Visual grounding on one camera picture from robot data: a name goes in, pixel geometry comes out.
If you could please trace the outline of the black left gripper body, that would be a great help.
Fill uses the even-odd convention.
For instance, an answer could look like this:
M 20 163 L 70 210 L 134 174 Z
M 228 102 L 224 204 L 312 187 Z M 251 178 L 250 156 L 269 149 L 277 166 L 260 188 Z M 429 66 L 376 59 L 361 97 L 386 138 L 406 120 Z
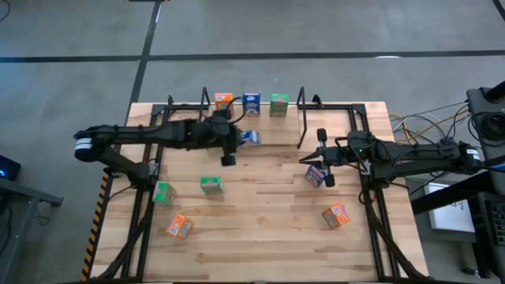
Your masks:
M 210 127 L 204 135 L 204 147 L 222 148 L 223 166 L 236 164 L 235 154 L 241 138 L 237 133 L 238 127 L 230 119 L 231 113 L 228 110 L 214 110 L 211 116 L 204 119 L 205 125 Z

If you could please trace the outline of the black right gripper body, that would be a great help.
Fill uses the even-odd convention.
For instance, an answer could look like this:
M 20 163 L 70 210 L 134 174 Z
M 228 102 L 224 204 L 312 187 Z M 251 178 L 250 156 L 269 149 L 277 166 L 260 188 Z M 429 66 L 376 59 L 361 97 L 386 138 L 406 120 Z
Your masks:
M 327 132 L 325 129 L 318 129 L 316 131 L 317 140 L 320 142 L 318 152 L 322 157 L 320 162 L 322 169 L 326 176 L 324 178 L 327 187 L 335 185 L 335 177 L 331 172 L 332 166 L 345 166 L 349 163 L 357 163 L 365 167 L 363 154 L 359 154 L 358 150 L 351 144 L 351 140 L 364 139 L 367 143 L 371 142 L 372 134 L 364 131 L 352 131 L 346 137 L 347 145 L 342 146 L 336 142 L 336 146 L 327 146 Z

